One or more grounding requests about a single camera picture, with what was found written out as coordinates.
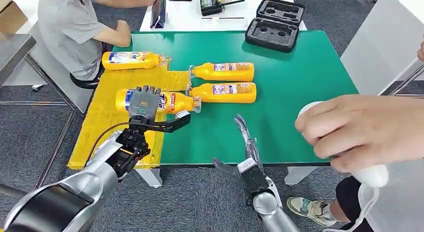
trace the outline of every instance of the black case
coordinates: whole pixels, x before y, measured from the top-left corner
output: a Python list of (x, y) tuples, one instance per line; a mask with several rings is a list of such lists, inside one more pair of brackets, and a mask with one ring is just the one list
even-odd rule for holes
[(289, 53), (299, 34), (306, 7), (282, 0), (262, 0), (245, 33), (249, 44)]

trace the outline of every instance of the chair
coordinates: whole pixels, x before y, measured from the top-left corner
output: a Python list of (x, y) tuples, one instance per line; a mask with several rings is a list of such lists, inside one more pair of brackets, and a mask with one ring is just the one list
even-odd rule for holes
[(98, 80), (79, 80), (69, 73), (70, 80), (78, 87), (88, 90), (94, 90), (99, 84)]

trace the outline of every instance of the black pants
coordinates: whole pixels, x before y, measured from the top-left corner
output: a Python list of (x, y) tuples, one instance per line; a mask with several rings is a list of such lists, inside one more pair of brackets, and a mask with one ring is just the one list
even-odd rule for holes
[[(343, 210), (346, 217), (351, 221), (350, 223), (343, 226), (342, 230), (348, 230), (354, 226), (355, 221), (359, 217), (361, 212), (361, 206), (358, 200), (358, 191), (361, 183), (354, 177), (348, 177), (338, 183), (335, 189), (335, 196), (337, 197), (338, 204)], [(364, 219), (355, 232), (374, 232), (368, 224), (367, 220)]]

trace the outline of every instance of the gray t-shirt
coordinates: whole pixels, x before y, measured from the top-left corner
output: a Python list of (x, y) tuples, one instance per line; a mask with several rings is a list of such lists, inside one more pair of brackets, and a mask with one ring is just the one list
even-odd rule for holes
[(78, 80), (93, 80), (103, 45), (93, 39), (106, 25), (97, 21), (92, 0), (39, 0), (38, 27), (50, 53)]

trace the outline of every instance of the tablet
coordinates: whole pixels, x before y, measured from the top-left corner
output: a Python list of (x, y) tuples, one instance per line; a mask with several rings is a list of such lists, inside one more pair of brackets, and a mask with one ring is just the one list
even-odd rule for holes
[(161, 19), (161, 13), (165, 8), (165, 1), (166, 0), (156, 0), (153, 6), (151, 7), (150, 28), (155, 28), (159, 20)]

